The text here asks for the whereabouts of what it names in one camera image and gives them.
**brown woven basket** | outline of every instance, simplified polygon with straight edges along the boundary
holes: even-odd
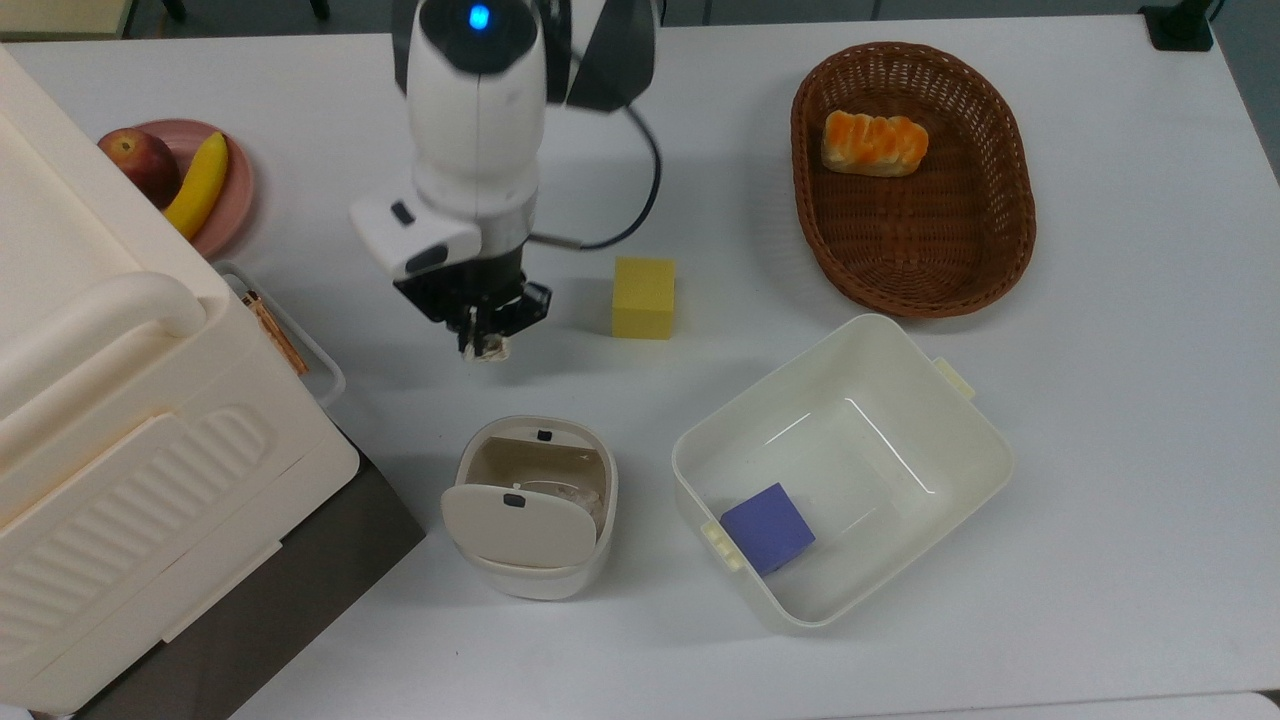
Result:
[[[822,165],[833,110],[906,115],[929,151],[904,178]],[[897,316],[964,315],[1018,282],[1036,242],[1036,205],[1009,105],[959,59],[927,45],[873,42],[827,58],[791,106],[796,208],[827,278]]]

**purple cube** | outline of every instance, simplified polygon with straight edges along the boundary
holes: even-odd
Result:
[[[795,560],[814,541],[778,483],[721,515],[721,527],[762,577]]]

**red apple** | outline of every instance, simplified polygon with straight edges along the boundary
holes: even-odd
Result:
[[[178,160],[163,140],[138,128],[120,128],[104,135],[97,146],[152,205],[164,209],[173,202],[182,176]]]

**bread roll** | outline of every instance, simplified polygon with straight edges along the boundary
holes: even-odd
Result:
[[[929,149],[929,133],[909,118],[873,118],[836,110],[822,133],[822,164],[837,173],[909,176]]]

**yellow sponge block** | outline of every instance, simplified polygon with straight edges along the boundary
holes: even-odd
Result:
[[[671,338],[676,261],[618,258],[613,265],[613,337]]]

